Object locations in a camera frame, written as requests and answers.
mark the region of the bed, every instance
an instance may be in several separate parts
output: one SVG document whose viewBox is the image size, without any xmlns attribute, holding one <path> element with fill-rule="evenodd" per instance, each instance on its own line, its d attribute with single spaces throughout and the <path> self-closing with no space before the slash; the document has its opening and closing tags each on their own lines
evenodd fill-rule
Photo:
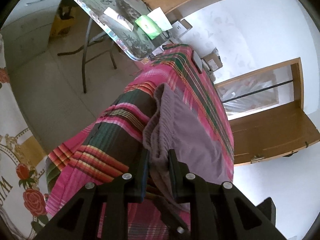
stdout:
<svg viewBox="0 0 320 240">
<path fill-rule="evenodd" d="M 220 98 L 206 72 L 192 63 L 193 50 L 186 44 L 167 45 L 164 52 L 145 65 L 140 75 L 102 115 L 73 138 L 55 148 L 46 161 L 49 196 L 46 210 L 58 210 L 87 182 L 102 184 L 128 171 L 142 149 L 142 132 L 156 111 L 153 92 L 161 83 L 183 95 L 212 140 L 222 145 L 223 165 L 233 179 L 233 136 Z M 161 195 L 148 180 L 146 200 L 128 206 L 129 239 L 165 239 L 166 226 L 152 205 Z M 190 225 L 188 212 L 177 210 Z"/>
</svg>

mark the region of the red rose print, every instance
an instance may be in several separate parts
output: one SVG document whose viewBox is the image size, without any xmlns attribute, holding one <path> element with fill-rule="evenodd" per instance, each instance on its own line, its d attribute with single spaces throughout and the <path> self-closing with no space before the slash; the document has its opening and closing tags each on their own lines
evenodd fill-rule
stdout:
<svg viewBox="0 0 320 240">
<path fill-rule="evenodd" d="M 46 215 L 45 202 L 43 195 L 40 191 L 32 188 L 27 188 L 23 193 L 24 206 L 31 212 L 35 217 L 40 215 Z"/>
<path fill-rule="evenodd" d="M 16 167 L 16 173 L 20 179 L 28 179 L 29 178 L 29 169 L 27 165 L 20 163 Z"/>
<path fill-rule="evenodd" d="M 9 83 L 9 82 L 10 80 L 7 72 L 3 68 L 0 68 L 0 83 Z"/>
</svg>

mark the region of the green package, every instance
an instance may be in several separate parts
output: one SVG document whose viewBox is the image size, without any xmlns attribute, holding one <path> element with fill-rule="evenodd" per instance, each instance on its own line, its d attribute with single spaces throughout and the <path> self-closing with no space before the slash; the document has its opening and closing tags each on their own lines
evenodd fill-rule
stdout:
<svg viewBox="0 0 320 240">
<path fill-rule="evenodd" d="M 162 33 L 161 28 L 147 15 L 141 15 L 135 22 L 152 40 Z"/>
</svg>

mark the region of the rose-printed fabric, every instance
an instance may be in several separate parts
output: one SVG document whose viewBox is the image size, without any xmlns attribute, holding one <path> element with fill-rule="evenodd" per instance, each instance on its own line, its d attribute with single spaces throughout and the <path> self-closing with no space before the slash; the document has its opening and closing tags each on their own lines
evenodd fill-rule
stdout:
<svg viewBox="0 0 320 240">
<path fill-rule="evenodd" d="M 45 157 L 12 93 L 0 35 L 0 216 L 19 240 L 33 239 L 49 221 Z"/>
</svg>

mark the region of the metal bolt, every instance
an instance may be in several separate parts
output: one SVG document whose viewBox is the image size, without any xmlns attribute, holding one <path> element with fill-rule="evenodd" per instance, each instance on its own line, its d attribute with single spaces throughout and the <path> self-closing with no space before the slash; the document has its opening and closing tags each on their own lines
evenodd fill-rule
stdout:
<svg viewBox="0 0 320 240">
<path fill-rule="evenodd" d="M 122 175 L 122 178 L 123 179 L 131 179 L 132 175 L 130 173 L 125 173 L 125 174 Z"/>
<path fill-rule="evenodd" d="M 183 234 L 184 233 L 184 229 L 182 227 L 178 227 L 177 231 L 179 234 Z"/>
<path fill-rule="evenodd" d="M 88 182 L 88 183 L 85 184 L 85 188 L 86 189 L 91 189 L 93 187 L 94 187 L 94 183 L 93 182 Z"/>
<path fill-rule="evenodd" d="M 226 182 L 223 183 L 223 187 L 226 188 L 226 189 L 231 189 L 232 188 L 232 183 L 226 181 Z"/>
<path fill-rule="evenodd" d="M 196 176 L 193 173 L 188 173 L 188 174 L 186 174 L 186 178 L 189 180 L 192 180 L 192 179 L 195 179 Z"/>
</svg>

